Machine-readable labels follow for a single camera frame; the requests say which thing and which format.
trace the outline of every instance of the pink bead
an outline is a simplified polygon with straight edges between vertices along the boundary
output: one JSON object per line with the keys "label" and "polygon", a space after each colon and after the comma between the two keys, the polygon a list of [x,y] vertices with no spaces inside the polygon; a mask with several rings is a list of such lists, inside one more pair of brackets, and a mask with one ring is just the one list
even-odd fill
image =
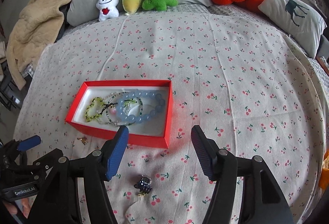
{"label": "pink bead", "polygon": [[115,107],[111,108],[111,109],[110,109],[110,113],[111,113],[111,114],[116,114],[116,108],[115,108]]}

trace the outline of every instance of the blue gripper pad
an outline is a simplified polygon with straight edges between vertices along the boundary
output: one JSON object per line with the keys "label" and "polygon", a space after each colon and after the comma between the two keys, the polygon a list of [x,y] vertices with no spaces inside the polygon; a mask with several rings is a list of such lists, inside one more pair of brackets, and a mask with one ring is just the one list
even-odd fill
{"label": "blue gripper pad", "polygon": [[196,155],[198,156],[203,174],[214,179],[214,165],[217,163],[216,149],[218,146],[215,141],[207,139],[199,125],[195,125],[191,130],[191,139]]}
{"label": "blue gripper pad", "polygon": [[107,172],[106,172],[107,180],[111,180],[111,178],[115,176],[116,173],[118,172],[121,159],[127,147],[128,136],[129,136],[128,128],[126,126],[120,126],[114,138],[109,141],[110,145],[109,148],[106,150],[106,152],[108,153],[108,155],[106,156],[108,158]]}
{"label": "blue gripper pad", "polygon": [[17,146],[18,151],[25,152],[41,143],[41,138],[38,135],[35,135],[31,138],[23,140]]}

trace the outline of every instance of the white rabbit plush toy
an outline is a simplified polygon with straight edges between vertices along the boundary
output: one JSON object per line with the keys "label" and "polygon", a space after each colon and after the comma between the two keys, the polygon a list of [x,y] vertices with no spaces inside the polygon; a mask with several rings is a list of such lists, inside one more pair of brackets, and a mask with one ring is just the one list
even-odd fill
{"label": "white rabbit plush toy", "polygon": [[116,8],[118,3],[119,0],[98,0],[96,4],[97,9],[99,9],[98,20],[101,22],[109,18],[118,17],[119,11]]}

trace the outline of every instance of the red heart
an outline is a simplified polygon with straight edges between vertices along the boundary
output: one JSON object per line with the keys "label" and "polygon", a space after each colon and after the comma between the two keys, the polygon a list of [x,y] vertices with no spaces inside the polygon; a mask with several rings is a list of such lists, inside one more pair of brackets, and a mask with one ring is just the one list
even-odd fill
{"label": "red heart", "polygon": [[104,14],[104,15],[107,15],[108,13],[109,13],[109,9],[108,8],[105,8],[105,9],[103,9],[102,10],[102,13]]}

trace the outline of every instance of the blue beaded bracelet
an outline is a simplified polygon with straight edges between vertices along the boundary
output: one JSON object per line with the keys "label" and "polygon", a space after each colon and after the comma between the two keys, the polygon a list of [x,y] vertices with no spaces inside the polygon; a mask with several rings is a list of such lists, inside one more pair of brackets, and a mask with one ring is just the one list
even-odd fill
{"label": "blue beaded bracelet", "polygon": [[[143,98],[150,98],[155,99],[158,102],[158,105],[155,106],[154,110],[151,110],[148,114],[142,115],[142,110],[139,113],[139,116],[135,116],[134,114],[127,115],[123,111],[123,104],[125,99],[140,99]],[[160,93],[155,93],[154,91],[132,91],[127,94],[123,94],[122,98],[117,101],[118,105],[116,107],[116,116],[121,119],[122,122],[126,121],[128,123],[141,123],[143,121],[148,121],[152,117],[154,117],[157,113],[160,113],[164,110],[166,101],[162,98],[162,95]]]}

